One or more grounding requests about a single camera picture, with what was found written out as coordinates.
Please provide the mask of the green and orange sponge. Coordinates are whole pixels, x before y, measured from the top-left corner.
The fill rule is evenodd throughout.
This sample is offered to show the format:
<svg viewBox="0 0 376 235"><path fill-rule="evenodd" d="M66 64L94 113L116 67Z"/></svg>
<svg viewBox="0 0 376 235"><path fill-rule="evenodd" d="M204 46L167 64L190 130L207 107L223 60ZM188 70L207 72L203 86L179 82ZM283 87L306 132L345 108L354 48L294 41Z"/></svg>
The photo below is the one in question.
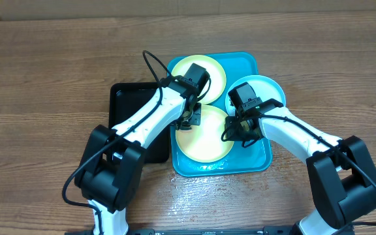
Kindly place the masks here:
<svg viewBox="0 0 376 235"><path fill-rule="evenodd" d="M191 126L190 125L180 125L179 130L188 131L188 130L191 130Z"/></svg>

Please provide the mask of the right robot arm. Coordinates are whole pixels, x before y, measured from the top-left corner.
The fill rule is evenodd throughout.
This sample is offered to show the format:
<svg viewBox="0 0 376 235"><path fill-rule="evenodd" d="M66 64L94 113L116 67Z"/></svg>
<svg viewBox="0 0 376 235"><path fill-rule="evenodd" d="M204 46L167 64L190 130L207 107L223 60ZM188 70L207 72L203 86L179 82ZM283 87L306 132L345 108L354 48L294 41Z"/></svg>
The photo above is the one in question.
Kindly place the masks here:
<svg viewBox="0 0 376 235"><path fill-rule="evenodd" d="M235 115L226 118L222 141L247 148L266 138L306 164L315 211L292 225L290 234L353 234L355 226L376 227L376 167L360 138L326 134L282 102L262 101L247 82L228 97Z"/></svg>

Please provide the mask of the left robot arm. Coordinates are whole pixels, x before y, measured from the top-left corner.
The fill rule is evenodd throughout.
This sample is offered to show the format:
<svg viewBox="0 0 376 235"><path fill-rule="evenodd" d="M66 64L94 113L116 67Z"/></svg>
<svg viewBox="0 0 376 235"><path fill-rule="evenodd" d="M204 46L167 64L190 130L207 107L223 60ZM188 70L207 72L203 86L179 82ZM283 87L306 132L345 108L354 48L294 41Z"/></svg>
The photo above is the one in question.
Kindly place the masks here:
<svg viewBox="0 0 376 235"><path fill-rule="evenodd" d="M193 63L183 76L159 80L152 98L127 120L93 129L70 177L93 210L90 234L128 233L125 208L140 184L146 150L170 124L178 129L199 125L200 100L210 86L207 70Z"/></svg>

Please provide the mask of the light blue plate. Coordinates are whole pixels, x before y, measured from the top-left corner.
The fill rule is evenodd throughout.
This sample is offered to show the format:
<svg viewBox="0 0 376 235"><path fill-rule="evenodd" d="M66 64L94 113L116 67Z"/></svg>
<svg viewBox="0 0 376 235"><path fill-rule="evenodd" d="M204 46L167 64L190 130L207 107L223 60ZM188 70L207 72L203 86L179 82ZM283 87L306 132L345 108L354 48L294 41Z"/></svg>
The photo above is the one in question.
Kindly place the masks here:
<svg viewBox="0 0 376 235"><path fill-rule="evenodd" d="M287 100L284 91L281 86L269 77L262 75L249 75L235 81L230 87L229 91L236 86L247 82L256 93L257 97L260 97L262 101L268 99L275 99L282 102L284 106L287 105Z"/></svg>

